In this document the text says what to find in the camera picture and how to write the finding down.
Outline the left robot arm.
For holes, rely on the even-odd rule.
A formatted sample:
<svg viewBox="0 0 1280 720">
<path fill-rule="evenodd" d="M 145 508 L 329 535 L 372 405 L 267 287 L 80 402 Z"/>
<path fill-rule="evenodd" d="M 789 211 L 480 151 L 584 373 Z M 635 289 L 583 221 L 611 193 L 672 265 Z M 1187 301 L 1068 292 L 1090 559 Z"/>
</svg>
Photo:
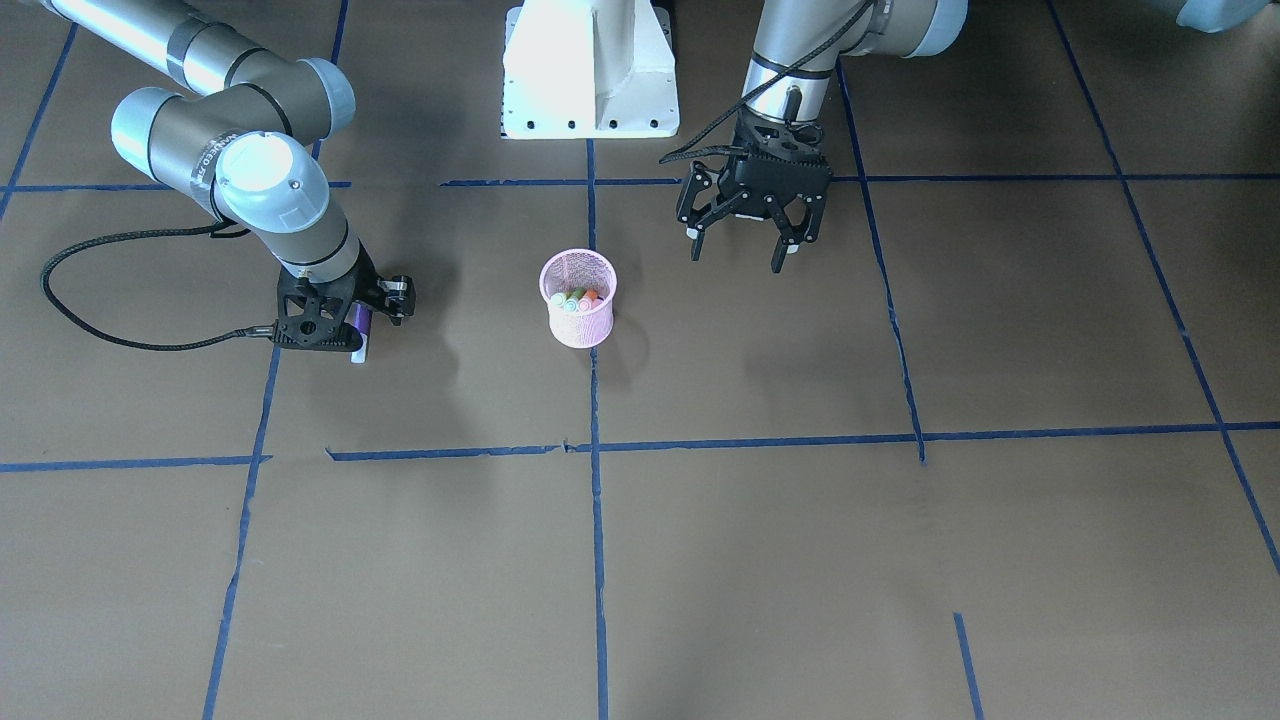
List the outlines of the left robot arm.
<svg viewBox="0 0 1280 720">
<path fill-rule="evenodd" d="M 1275 1 L 768 1 L 700 200 L 777 222 L 773 265 L 867 201 L 884 249 L 1051 256 L 1134 233 L 1133 191 L 1245 191 L 1277 206 Z"/>
</svg>

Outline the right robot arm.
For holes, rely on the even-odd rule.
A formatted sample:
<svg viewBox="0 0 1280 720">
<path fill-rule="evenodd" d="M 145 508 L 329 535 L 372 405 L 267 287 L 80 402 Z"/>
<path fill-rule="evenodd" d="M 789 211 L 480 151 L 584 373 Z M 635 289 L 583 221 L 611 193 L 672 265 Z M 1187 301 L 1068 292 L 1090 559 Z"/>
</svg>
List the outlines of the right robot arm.
<svg viewBox="0 0 1280 720">
<path fill-rule="evenodd" d="M 413 314 L 411 279 L 378 274 L 308 154 L 355 117 L 355 91 L 337 65 L 287 60 L 183 1 L 46 8 L 180 86 L 123 99 L 111 141 L 132 167 L 266 245 L 283 269 L 283 304 L 303 309 L 303 345 L 342 323 L 352 302 L 394 323 Z"/>
</svg>

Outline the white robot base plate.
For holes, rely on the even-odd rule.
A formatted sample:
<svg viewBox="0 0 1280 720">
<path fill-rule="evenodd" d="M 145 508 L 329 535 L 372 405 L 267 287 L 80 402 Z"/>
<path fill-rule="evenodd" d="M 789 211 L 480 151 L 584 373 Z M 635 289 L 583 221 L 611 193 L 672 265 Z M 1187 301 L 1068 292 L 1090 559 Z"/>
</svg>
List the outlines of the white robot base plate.
<svg viewBox="0 0 1280 720">
<path fill-rule="evenodd" d="M 506 14 L 508 140 L 668 138 L 681 124 L 669 10 L 657 1 L 525 1 Z"/>
</svg>

